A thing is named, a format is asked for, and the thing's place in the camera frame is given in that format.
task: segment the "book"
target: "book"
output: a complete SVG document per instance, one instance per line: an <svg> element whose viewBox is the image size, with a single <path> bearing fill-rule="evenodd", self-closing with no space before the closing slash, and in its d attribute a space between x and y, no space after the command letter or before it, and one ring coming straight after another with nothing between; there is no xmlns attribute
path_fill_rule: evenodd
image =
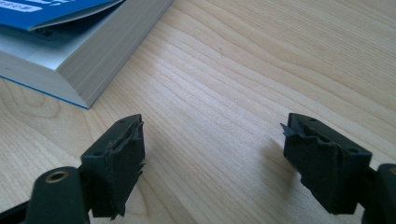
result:
<svg viewBox="0 0 396 224"><path fill-rule="evenodd" d="M34 30L74 21L112 7L122 0L0 0L0 24Z"/></svg>
<svg viewBox="0 0 396 224"><path fill-rule="evenodd" d="M33 31L0 25L0 77L88 109L172 1L125 0Z"/></svg>

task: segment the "wooden desk surface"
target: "wooden desk surface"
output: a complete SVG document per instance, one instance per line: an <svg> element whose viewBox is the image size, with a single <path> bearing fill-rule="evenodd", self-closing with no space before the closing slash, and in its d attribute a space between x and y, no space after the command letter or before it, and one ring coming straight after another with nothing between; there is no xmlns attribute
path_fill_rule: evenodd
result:
<svg viewBox="0 0 396 224"><path fill-rule="evenodd" d="M0 211L141 113L146 166L112 223L360 223L329 215L282 155L315 117L396 163L393 0L176 0L93 108L0 81ZM109 223L92 219L92 223Z"/></svg>

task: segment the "wooden table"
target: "wooden table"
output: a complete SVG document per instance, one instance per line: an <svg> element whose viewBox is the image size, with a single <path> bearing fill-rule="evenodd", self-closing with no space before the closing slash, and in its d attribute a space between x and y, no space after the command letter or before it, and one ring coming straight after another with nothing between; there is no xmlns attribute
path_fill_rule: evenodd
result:
<svg viewBox="0 0 396 224"><path fill-rule="evenodd" d="M283 157L290 112L396 163L395 1L176 0L90 110L1 80L0 211L141 113L147 165L112 223L360 223Z"/></svg>

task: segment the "blue book cover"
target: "blue book cover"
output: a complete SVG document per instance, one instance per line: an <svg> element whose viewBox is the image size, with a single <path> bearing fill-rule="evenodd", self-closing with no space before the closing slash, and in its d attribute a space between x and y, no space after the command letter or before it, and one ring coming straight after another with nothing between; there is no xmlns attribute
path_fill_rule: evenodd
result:
<svg viewBox="0 0 396 224"><path fill-rule="evenodd" d="M74 21L123 0L0 0L0 25L31 31Z"/></svg>

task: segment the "wood grain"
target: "wood grain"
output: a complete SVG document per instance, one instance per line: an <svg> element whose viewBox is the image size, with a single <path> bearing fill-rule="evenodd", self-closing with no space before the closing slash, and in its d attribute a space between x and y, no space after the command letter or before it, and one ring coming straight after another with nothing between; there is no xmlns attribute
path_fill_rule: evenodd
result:
<svg viewBox="0 0 396 224"><path fill-rule="evenodd" d="M113 223L360 223L283 158L290 112L396 163L392 0L176 0L90 110L0 81L0 211L141 113L146 166ZM92 223L108 223L92 219Z"/></svg>

